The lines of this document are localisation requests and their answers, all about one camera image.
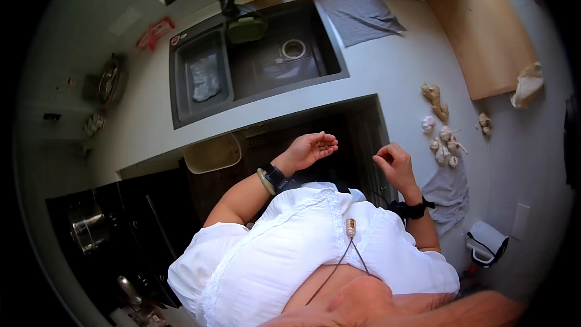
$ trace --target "black wrist strap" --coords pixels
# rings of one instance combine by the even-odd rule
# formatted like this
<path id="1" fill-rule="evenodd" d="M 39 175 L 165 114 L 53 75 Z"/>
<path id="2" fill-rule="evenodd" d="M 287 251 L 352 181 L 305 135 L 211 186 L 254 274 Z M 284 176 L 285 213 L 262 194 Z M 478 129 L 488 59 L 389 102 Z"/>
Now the black wrist strap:
<path id="1" fill-rule="evenodd" d="M 426 207 L 434 208 L 434 202 L 426 201 L 422 196 L 422 203 L 415 206 L 408 206 L 405 202 L 392 201 L 388 206 L 388 210 L 396 213 L 405 222 L 409 218 L 412 220 L 422 218 Z"/>
<path id="2" fill-rule="evenodd" d="M 279 194 L 280 192 L 300 188 L 300 184 L 296 182 L 294 179 L 287 179 L 282 172 L 272 164 L 268 164 L 265 167 L 261 167 L 263 170 L 266 171 L 264 177 L 267 181 L 269 181 L 272 186 L 274 187 L 274 192 Z"/>

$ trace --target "woman's shoulder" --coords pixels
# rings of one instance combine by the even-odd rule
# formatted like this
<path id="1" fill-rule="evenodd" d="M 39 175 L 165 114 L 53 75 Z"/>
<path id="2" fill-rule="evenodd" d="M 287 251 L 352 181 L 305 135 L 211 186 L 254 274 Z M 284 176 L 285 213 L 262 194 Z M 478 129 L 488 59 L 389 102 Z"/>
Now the woman's shoulder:
<path id="1" fill-rule="evenodd" d="M 226 253 L 248 234 L 238 223 L 218 222 L 196 233 L 184 254 L 174 261 L 167 272 L 167 283 L 192 312 L 216 267 Z"/>

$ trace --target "jade bangle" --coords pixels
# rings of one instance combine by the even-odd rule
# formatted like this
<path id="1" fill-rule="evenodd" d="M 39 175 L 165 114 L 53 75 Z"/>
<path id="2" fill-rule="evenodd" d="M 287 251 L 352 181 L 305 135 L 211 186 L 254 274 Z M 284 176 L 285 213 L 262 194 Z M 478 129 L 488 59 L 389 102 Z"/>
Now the jade bangle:
<path id="1" fill-rule="evenodd" d="M 268 181 L 268 179 L 266 179 L 263 172 L 264 170 L 262 168 L 256 170 L 256 174 L 258 174 L 258 178 L 260 178 L 260 182 L 262 182 L 266 191 L 274 196 L 276 194 L 276 192 L 274 192 L 274 186 Z"/>

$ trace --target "necklace cord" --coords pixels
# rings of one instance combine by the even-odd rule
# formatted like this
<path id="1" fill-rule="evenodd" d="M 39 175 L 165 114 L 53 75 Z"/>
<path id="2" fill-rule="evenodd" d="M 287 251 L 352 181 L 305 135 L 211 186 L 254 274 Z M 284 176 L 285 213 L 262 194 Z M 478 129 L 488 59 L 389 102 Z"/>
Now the necklace cord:
<path id="1" fill-rule="evenodd" d="M 371 276 L 369 274 L 369 271 L 367 270 L 367 265 L 365 265 L 365 261 L 363 261 L 363 258 L 361 257 L 361 254 L 359 253 L 359 250 L 357 249 L 357 246 L 355 246 L 355 244 L 353 243 L 353 236 L 351 236 L 351 239 L 349 240 L 349 244 L 347 245 L 347 248 L 345 249 L 345 252 L 343 253 L 343 256 L 341 257 L 341 259 L 339 259 L 339 262 L 337 263 L 337 265 L 335 265 L 335 269 L 333 269 L 333 271 L 329 274 L 329 276 L 327 277 L 327 279 L 325 279 L 325 281 L 323 282 L 323 284 L 321 284 L 321 286 L 319 287 L 319 289 L 317 289 L 317 291 L 315 292 L 315 294 L 313 294 L 313 296 L 309 299 L 309 301 L 307 302 L 307 304 L 305 304 L 306 306 L 309 305 L 309 303 L 313 300 L 313 298 L 315 298 L 315 296 L 321 291 L 321 289 L 323 288 L 323 286 L 329 281 L 330 277 L 335 273 L 335 271 L 337 270 L 337 268 L 339 267 L 339 265 L 341 265 L 341 262 L 343 261 L 343 258 L 345 258 L 345 255 L 347 255 L 347 251 L 349 250 L 349 247 L 353 245 L 353 247 L 355 248 L 355 251 L 357 251 L 357 255 L 359 256 L 359 259 L 361 260 L 361 263 L 363 263 L 363 267 L 365 268 L 365 272 L 367 273 L 367 276 Z"/>

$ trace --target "gray sink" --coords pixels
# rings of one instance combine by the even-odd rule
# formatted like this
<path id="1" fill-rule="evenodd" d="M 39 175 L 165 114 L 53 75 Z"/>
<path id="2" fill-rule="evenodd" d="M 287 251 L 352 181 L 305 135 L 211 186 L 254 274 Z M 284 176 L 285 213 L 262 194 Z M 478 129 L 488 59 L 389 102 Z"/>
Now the gray sink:
<path id="1" fill-rule="evenodd" d="M 262 98 L 349 77 L 339 45 L 328 35 L 330 21 L 316 0 L 256 0 L 242 11 L 258 11 L 266 20 L 263 39 L 228 42 L 222 15 L 216 15 L 180 33 L 180 40 L 171 44 L 175 129 Z M 219 84 L 220 91 L 196 101 L 194 87 L 199 90 L 201 83 Z"/>

